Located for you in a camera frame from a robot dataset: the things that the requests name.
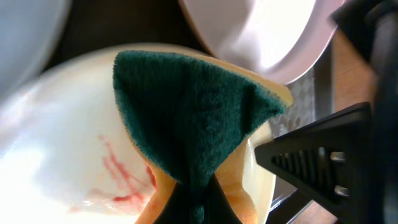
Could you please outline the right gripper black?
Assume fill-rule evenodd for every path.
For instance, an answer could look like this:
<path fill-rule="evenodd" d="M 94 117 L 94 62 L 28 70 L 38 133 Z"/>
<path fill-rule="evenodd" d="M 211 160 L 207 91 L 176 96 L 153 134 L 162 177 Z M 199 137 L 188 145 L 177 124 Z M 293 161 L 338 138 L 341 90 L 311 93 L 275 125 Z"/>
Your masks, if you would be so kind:
<path fill-rule="evenodd" d="M 397 223 L 397 1 L 350 0 L 331 18 L 377 77 L 372 86 L 369 223 Z"/>

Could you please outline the pink plate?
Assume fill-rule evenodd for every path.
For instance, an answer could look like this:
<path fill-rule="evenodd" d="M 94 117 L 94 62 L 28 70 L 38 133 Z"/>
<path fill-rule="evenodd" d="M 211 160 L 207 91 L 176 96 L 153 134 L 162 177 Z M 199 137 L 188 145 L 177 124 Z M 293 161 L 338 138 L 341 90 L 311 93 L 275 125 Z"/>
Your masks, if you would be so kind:
<path fill-rule="evenodd" d="M 197 39 L 221 60 L 280 84 L 307 73 L 330 43 L 344 0 L 180 0 Z"/>

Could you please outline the pale green plate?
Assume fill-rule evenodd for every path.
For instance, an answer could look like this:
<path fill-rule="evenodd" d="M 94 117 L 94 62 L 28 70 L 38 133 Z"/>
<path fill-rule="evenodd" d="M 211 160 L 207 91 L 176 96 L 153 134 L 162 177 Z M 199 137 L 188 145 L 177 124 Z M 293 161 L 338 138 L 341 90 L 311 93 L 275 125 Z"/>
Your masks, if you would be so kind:
<path fill-rule="evenodd" d="M 71 0 L 1 0 L 1 100 L 44 69 L 71 6 Z"/>

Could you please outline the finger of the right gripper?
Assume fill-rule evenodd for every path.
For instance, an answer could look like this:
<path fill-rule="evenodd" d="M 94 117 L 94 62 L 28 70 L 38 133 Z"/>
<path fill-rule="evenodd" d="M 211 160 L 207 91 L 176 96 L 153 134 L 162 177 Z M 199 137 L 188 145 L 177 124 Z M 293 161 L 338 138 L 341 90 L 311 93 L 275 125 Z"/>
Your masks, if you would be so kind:
<path fill-rule="evenodd" d="M 371 106 L 357 103 L 261 144 L 256 162 L 338 218 L 365 218 Z"/>

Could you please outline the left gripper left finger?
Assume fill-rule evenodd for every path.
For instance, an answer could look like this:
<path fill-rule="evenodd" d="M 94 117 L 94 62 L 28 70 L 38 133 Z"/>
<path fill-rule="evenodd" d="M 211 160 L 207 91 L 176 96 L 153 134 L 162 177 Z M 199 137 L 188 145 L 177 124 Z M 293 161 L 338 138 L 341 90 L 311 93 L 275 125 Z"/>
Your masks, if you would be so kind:
<path fill-rule="evenodd" d="M 177 183 L 154 224 L 189 224 L 191 197 L 186 185 Z"/>

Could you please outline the green yellow sponge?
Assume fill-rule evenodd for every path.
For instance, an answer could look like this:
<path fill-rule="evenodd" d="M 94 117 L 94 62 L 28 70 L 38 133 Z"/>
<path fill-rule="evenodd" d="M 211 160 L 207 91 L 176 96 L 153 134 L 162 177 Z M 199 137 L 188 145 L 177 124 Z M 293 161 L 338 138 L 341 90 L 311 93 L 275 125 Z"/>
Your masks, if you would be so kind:
<path fill-rule="evenodd" d="M 154 223 L 177 183 L 190 191 L 190 223 L 203 223 L 213 175 L 239 220 L 258 221 L 243 188 L 246 143 L 292 104 L 286 87 L 206 55 L 129 50 L 114 60 L 113 89 L 157 185 L 139 223 Z"/>

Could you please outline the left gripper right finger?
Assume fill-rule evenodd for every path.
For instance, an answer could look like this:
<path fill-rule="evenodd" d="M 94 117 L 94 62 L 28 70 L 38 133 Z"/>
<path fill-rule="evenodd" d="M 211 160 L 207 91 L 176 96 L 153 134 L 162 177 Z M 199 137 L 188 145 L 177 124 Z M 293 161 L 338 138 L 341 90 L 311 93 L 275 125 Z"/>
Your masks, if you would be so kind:
<path fill-rule="evenodd" d="M 206 189 L 204 224 L 242 224 L 213 175 Z"/>

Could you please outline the white plate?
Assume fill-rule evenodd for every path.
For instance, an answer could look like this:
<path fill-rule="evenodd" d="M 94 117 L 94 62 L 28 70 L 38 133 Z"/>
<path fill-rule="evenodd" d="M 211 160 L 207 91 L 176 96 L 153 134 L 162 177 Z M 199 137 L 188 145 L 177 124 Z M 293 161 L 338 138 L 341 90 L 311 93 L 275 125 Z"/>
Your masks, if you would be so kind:
<path fill-rule="evenodd" d="M 129 50 L 205 55 L 165 44 L 100 50 L 49 70 L 7 100 L 2 223 L 139 223 L 157 185 L 115 102 L 114 60 Z M 249 137 L 244 166 L 251 138 L 268 135 L 265 122 Z"/>

